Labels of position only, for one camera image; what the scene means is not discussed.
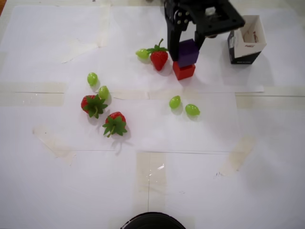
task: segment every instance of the black round object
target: black round object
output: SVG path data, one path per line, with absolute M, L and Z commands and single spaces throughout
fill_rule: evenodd
M 147 212 L 128 221 L 121 229 L 185 229 L 173 217 L 160 212 Z

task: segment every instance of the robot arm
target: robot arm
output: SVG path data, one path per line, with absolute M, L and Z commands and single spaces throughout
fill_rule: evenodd
M 198 49 L 206 37 L 236 30 L 245 23 L 228 0 L 165 0 L 164 10 L 167 46 L 173 61 L 178 60 L 180 36 L 190 21 L 196 24 L 194 40 Z

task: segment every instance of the small box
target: small box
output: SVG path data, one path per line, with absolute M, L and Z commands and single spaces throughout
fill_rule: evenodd
M 267 45 L 258 15 L 245 15 L 244 27 L 231 31 L 228 46 L 231 64 L 252 64 Z
M 191 77 L 195 72 L 195 65 L 189 65 L 183 68 L 180 68 L 177 61 L 173 62 L 173 71 L 178 80 L 183 80 L 185 78 Z
M 199 55 L 193 39 L 189 39 L 179 43 L 178 65 L 180 68 L 195 64 Z

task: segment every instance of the strawberry leaves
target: strawberry leaves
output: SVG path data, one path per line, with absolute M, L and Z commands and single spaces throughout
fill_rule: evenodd
M 161 39 L 161 41 L 159 42 L 159 45 L 155 45 L 154 48 L 152 49 L 147 49 L 147 52 L 150 54 L 150 53 L 153 53 L 153 52 L 157 52 L 157 51 L 164 51 L 164 52 L 167 52 L 168 50 L 164 47 L 160 47 L 160 44 L 161 42 L 163 41 L 163 38 Z
M 103 127 L 105 127 L 104 135 L 110 132 L 107 137 L 110 137 L 110 135 L 118 134 L 120 136 L 123 136 L 124 133 L 127 132 L 125 129 L 126 122 L 122 120 L 121 116 L 116 117 L 115 119 L 111 118 L 110 116 L 107 117 L 108 123 L 104 124 Z
M 100 99 L 98 95 L 94 98 L 86 96 L 87 104 L 82 108 L 84 111 L 87 111 L 89 117 L 99 118 L 99 114 L 104 113 L 104 109 L 108 106 L 104 104 L 105 100 Z

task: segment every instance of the purple cube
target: purple cube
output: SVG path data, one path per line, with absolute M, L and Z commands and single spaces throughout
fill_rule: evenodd
M 180 68 L 195 64 L 197 62 L 198 55 L 199 49 L 197 48 L 193 39 L 179 43 L 178 65 Z

